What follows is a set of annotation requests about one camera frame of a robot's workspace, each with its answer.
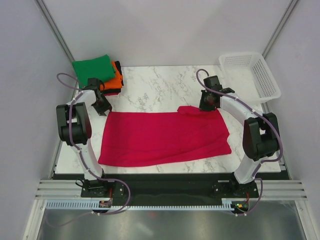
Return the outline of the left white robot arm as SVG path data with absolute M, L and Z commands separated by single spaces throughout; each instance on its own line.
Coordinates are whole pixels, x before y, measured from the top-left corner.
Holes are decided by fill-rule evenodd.
M 92 191 L 99 197 L 104 197 L 109 193 L 110 185 L 102 180 L 104 170 L 92 147 L 93 131 L 89 107 L 93 107 L 99 116 L 105 116 L 107 111 L 112 110 L 111 104 L 99 89 L 80 90 L 73 100 L 56 107 L 57 129 L 60 140 L 77 156 L 84 178 L 88 181 L 97 180 L 92 185 Z

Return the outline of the red t-shirt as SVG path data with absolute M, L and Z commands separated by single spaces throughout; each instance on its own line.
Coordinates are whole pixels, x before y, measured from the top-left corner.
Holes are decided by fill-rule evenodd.
M 147 167 L 229 155 L 229 135 L 218 110 L 180 106 L 176 112 L 111 112 L 98 163 Z

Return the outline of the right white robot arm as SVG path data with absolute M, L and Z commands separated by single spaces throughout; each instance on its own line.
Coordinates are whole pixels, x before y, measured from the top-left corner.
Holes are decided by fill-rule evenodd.
M 222 109 L 232 115 L 243 126 L 243 159 L 234 171 L 235 181 L 229 184 L 229 191 L 235 197 L 247 191 L 248 183 L 255 179 L 261 165 L 277 161 L 271 156 L 281 149 L 277 117 L 273 113 L 263 114 L 253 110 L 235 93 L 201 91 L 199 108 L 203 111 Z

